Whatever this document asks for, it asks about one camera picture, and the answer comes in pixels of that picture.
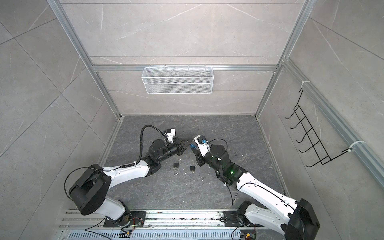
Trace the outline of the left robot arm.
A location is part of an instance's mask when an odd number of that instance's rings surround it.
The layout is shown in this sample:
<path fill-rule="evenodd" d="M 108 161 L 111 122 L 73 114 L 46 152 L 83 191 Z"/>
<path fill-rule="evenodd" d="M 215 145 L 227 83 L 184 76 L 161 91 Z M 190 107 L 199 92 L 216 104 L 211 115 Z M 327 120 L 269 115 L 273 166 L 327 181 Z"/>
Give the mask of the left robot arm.
<path fill-rule="evenodd" d="M 109 189 L 133 179 L 153 175 L 161 168 L 162 161 L 174 155 L 182 155 L 192 140 L 175 137 L 172 143 L 166 144 L 164 140 L 158 139 L 153 141 L 137 163 L 105 168 L 98 164 L 91 165 L 66 193 L 83 216 L 97 213 L 118 220 L 130 211 L 122 201 L 107 196 Z"/>

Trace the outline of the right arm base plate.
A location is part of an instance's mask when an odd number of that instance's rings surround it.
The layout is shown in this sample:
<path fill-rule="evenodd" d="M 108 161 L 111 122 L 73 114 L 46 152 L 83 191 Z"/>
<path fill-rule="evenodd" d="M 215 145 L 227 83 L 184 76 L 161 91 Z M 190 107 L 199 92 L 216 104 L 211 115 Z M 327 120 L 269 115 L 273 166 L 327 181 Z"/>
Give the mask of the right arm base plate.
<path fill-rule="evenodd" d="M 236 211 L 224 211 L 223 216 L 219 218 L 220 222 L 226 227 L 262 227 L 259 224 L 251 224 L 245 217 L 239 215 Z"/>

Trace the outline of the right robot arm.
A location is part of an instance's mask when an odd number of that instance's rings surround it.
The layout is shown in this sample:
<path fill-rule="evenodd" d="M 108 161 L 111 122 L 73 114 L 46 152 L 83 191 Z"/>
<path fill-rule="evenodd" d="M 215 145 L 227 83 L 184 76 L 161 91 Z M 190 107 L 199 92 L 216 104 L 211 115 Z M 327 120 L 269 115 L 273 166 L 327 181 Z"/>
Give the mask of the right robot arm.
<path fill-rule="evenodd" d="M 244 168 L 232 162 L 223 145 L 195 143 L 191 146 L 197 163 L 214 169 L 217 178 L 261 203 L 260 208 L 245 201 L 237 210 L 237 219 L 243 226 L 261 225 L 287 240 L 313 240 L 320 222 L 312 205 L 305 199 L 296 201 L 261 183 Z"/>

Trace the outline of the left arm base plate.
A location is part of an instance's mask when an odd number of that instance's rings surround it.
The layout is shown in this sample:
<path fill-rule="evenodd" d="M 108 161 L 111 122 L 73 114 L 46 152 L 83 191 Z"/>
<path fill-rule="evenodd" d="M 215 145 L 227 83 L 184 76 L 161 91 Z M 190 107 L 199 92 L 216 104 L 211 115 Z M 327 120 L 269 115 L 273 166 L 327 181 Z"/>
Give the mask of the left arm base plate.
<path fill-rule="evenodd" d="M 104 228 L 123 228 L 123 227 L 142 227 L 146 220 L 146 211 L 131 211 L 124 213 L 118 220 L 112 220 L 106 217 L 104 221 Z"/>

